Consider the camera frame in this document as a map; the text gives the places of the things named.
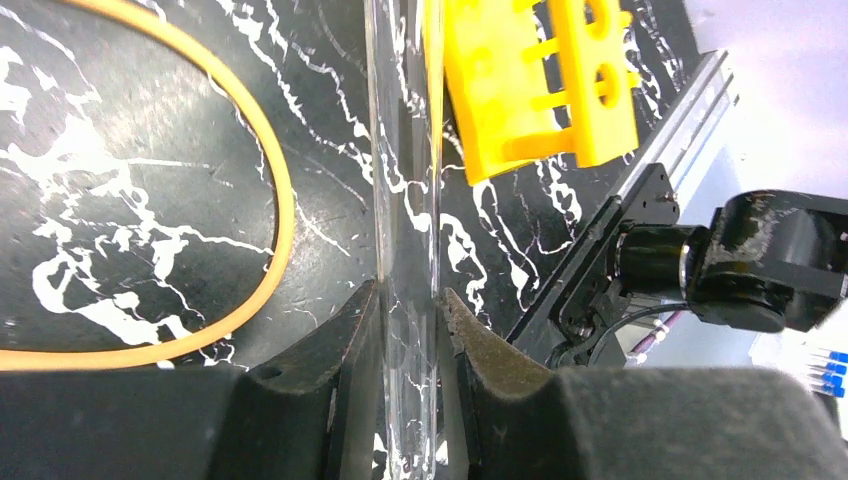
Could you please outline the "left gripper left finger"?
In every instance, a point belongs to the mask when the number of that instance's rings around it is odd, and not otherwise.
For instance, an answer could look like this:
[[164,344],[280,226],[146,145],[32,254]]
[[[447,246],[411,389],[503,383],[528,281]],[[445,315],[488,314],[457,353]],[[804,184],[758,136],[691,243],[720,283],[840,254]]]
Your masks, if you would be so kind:
[[5,479],[367,479],[382,342],[363,283],[249,371],[204,367],[1,377]]

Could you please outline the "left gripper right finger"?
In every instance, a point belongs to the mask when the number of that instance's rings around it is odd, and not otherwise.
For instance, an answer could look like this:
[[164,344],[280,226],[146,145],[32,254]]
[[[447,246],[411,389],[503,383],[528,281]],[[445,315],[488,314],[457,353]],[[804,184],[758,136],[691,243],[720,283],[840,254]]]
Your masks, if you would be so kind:
[[847,449],[792,377],[744,368],[549,369],[440,297],[453,479],[843,479]]

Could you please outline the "clear glass test tube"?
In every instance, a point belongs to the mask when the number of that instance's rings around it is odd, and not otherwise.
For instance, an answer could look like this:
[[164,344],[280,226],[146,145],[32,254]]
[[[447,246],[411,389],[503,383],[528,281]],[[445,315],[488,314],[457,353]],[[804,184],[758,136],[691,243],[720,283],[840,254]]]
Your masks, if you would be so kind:
[[368,1],[365,22],[387,472],[392,479],[431,479],[444,4]]

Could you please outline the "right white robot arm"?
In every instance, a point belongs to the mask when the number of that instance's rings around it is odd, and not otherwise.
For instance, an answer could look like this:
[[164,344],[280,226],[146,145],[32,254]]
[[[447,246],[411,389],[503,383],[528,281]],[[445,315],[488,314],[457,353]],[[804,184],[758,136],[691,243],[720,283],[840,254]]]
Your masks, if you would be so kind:
[[807,332],[847,299],[847,202],[759,190],[709,226],[627,223],[610,248],[624,292],[739,330]]

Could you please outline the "tan rubber tube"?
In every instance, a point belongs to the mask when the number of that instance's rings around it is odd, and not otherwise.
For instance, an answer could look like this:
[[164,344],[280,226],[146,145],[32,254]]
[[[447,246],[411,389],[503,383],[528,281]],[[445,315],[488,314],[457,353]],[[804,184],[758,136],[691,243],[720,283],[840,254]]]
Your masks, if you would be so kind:
[[269,117],[156,1],[1,5],[1,368],[231,362],[292,248]]

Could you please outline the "yellow test tube rack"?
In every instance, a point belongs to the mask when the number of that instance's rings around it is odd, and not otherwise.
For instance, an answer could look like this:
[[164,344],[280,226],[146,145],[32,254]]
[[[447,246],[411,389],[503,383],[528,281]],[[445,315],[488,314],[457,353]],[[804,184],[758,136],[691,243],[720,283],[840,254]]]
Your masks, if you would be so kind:
[[580,168],[638,148],[617,1],[549,1],[537,36],[532,1],[448,1],[446,83],[469,185],[560,153]]

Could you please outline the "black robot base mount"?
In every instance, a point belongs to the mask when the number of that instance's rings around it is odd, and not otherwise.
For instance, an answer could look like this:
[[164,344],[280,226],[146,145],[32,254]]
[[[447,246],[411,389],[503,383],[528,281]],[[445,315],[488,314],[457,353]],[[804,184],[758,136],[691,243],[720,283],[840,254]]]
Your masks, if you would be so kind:
[[614,272],[623,231],[637,224],[677,222],[680,207],[665,167],[650,164],[629,177],[583,228],[539,298],[506,337],[507,343],[551,368],[585,365],[609,327],[625,315],[631,296]]

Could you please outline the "aluminium frame rail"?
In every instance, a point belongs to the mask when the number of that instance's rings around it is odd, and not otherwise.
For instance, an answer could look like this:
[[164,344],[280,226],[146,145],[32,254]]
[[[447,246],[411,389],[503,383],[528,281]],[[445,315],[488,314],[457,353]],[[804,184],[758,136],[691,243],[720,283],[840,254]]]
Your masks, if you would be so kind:
[[648,167],[661,164],[674,199],[685,207],[725,144],[722,135],[729,128],[738,98],[729,51],[704,54],[689,84],[611,193],[627,196]]

